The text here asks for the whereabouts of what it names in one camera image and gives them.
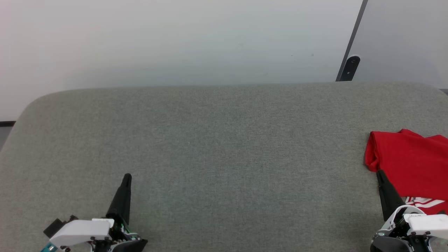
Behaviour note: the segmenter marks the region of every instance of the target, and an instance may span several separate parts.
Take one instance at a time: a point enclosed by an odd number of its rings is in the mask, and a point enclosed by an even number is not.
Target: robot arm
[[[87,243],[91,252],[143,251],[148,241],[128,228],[131,179],[130,174],[125,175],[105,218],[78,220],[72,215],[68,222],[56,219],[44,230],[50,243],[41,252],[70,252],[69,246],[79,243]]]
[[[431,252],[432,238],[448,239],[447,215],[426,215],[406,205],[382,170],[377,178],[386,222],[374,235],[371,252]]]

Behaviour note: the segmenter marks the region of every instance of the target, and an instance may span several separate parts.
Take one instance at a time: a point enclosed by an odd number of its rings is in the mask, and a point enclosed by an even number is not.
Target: gray door
[[[448,88],[447,11],[446,0],[368,0],[347,54],[360,57],[353,81]]]

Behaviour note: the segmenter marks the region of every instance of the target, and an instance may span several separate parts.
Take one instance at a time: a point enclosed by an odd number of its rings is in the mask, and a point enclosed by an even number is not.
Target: red t-shirt
[[[410,197],[426,214],[448,212],[448,139],[424,138],[410,130],[372,131],[367,141],[366,165],[384,170],[401,197]]]

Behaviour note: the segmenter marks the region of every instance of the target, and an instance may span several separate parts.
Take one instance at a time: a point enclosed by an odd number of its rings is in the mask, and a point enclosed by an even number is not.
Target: gray table
[[[0,152],[2,251],[40,251],[57,217],[103,216],[127,172],[146,251],[367,251],[383,220],[366,141],[401,128],[448,136],[448,96],[416,83],[45,96]]]

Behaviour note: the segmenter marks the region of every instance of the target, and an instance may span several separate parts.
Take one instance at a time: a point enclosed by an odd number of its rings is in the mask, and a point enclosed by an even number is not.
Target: floor
[[[6,141],[12,127],[0,127],[0,150]]]

